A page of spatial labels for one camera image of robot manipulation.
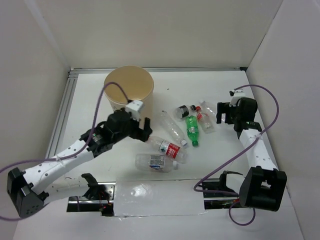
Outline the large clear bottle red label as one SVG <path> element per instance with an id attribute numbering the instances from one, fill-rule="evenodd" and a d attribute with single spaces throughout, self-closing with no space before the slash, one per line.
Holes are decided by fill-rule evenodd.
<path id="1" fill-rule="evenodd" d="M 187 152 L 183 147 L 180 147 L 158 136 L 150 136 L 146 143 L 149 144 L 154 150 L 166 155 L 173 161 L 176 161 L 180 164 L 187 163 Z"/>

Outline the small clear bottle red label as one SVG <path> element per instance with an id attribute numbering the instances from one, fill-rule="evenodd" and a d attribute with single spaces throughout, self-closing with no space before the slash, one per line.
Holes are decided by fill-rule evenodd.
<path id="1" fill-rule="evenodd" d="M 196 111 L 196 119 L 200 124 L 202 130 L 206 134 L 213 133 L 215 129 L 208 114 L 205 111 L 203 111 L 200 106 L 196 106 L 195 111 Z"/>

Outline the clear bottle white blue label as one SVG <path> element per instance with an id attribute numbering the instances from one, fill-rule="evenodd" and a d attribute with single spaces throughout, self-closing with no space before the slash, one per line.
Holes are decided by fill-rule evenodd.
<path id="1" fill-rule="evenodd" d="M 135 156 L 135 167 L 138 170 L 155 173 L 169 173 L 178 170 L 178 164 L 170 157 L 161 154 L 139 153 Z"/>

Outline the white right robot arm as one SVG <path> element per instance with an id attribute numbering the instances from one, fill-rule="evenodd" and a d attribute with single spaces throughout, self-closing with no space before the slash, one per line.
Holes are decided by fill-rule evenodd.
<path id="1" fill-rule="evenodd" d="M 257 101 L 241 97 L 217 104 L 216 122 L 233 125 L 238 139 L 247 149 L 249 170 L 246 175 L 224 171 L 218 190 L 223 196 L 238 194 L 242 207 L 276 212 L 279 210 L 286 188 L 287 175 L 272 162 L 262 138 L 261 125 L 255 121 Z"/>

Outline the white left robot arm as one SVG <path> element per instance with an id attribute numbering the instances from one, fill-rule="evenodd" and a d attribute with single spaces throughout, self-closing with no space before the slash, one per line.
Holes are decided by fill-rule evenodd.
<path id="1" fill-rule="evenodd" d="M 102 197 L 109 201 L 110 193 L 92 174 L 82 173 L 78 178 L 65 175 L 111 150 L 114 144 L 127 137 L 146 142 L 153 132 L 150 122 L 146 117 L 143 128 L 140 128 L 140 121 L 134 118 L 134 114 L 122 108 L 110 114 L 107 120 L 93 124 L 91 129 L 56 156 L 36 160 L 36 166 L 25 170 L 20 170 L 15 163 L 10 165 L 7 193 L 19 219 L 28 218 L 49 203 L 68 197 L 88 200 Z"/>

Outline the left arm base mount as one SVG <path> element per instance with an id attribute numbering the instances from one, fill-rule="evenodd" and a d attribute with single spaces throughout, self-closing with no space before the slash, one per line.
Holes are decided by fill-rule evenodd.
<path id="1" fill-rule="evenodd" d="M 98 182 L 90 173 L 84 173 L 81 177 L 89 188 L 84 195 L 69 197 L 66 212 L 99 212 L 104 217 L 113 217 L 116 183 Z"/>

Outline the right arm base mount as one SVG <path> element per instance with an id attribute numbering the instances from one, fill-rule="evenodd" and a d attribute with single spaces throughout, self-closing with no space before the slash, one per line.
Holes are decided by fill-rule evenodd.
<path id="1" fill-rule="evenodd" d="M 219 178 L 209 178 L 196 188 L 203 194 L 205 210 L 227 209 L 239 198 L 243 174 L 225 170 Z"/>

